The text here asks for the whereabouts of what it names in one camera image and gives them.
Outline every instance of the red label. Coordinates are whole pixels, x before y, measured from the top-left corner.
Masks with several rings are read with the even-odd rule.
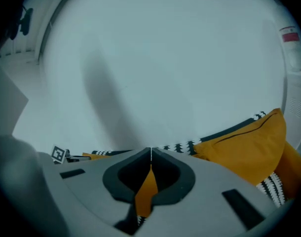
[[[283,42],[289,41],[300,41],[299,35],[297,33],[289,33],[282,35]]]

